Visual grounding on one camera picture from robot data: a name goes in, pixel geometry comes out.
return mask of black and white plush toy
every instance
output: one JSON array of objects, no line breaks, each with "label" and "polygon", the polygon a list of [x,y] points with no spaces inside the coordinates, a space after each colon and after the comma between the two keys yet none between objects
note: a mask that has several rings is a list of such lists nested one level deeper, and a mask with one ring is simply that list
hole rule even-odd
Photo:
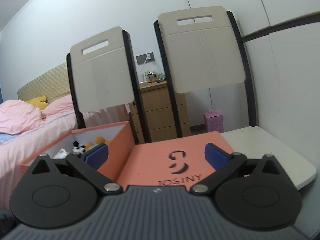
[{"label": "black and white plush toy", "polygon": [[74,141],[72,151],[74,153],[83,154],[85,152],[85,146],[83,144],[78,143],[77,141]]}]

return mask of ribbed gray surface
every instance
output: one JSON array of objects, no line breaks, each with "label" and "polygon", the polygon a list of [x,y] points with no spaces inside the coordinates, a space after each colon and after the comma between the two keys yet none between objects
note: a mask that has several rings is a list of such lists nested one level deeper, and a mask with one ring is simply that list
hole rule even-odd
[{"label": "ribbed gray surface", "polygon": [[206,197],[184,187],[131,186],[119,196],[105,197],[80,223],[39,230],[20,225],[4,240],[305,240],[293,227],[255,232],[235,226]]}]

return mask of black logo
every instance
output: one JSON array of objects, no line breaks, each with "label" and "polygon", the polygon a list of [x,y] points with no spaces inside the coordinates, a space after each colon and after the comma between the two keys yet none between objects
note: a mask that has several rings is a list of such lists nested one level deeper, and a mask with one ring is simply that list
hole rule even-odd
[{"label": "black logo", "polygon": [[[179,156],[179,157],[182,156],[182,158],[185,158],[186,155],[187,155],[186,152],[184,152],[184,151],[174,151],[174,152],[170,153],[169,156],[168,156],[168,158],[170,160],[173,160],[173,161],[177,160],[177,157],[173,155],[174,153],[177,153],[177,156]],[[177,164],[174,163],[174,164],[169,166],[169,169],[175,168],[176,166],[177,166]],[[188,169],[189,169],[189,165],[184,162],[183,163],[183,167],[180,170],[175,171],[175,172],[171,172],[171,173],[172,174],[181,174],[181,173],[186,172]]]}]

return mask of yellow headboard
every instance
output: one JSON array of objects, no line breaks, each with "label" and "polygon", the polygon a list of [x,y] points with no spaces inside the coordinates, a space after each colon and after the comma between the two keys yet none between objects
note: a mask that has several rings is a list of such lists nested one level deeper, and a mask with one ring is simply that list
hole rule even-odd
[{"label": "yellow headboard", "polygon": [[47,97],[50,104],[54,100],[70,94],[67,63],[63,63],[18,90],[18,99],[28,101],[36,97]]}]

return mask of open box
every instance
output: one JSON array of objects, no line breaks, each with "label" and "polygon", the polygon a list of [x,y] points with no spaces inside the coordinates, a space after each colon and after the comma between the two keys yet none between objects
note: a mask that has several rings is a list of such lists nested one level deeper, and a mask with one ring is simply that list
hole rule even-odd
[{"label": "open box", "polygon": [[[205,160],[204,148],[208,143],[233,152],[217,131],[135,145],[129,122],[73,130],[43,152],[53,157],[61,148],[71,151],[74,140],[87,143],[97,136],[110,140],[108,160],[98,171],[124,189],[128,185],[184,185],[188,190],[215,171]],[[21,166],[26,170],[34,159],[35,156]]]}]

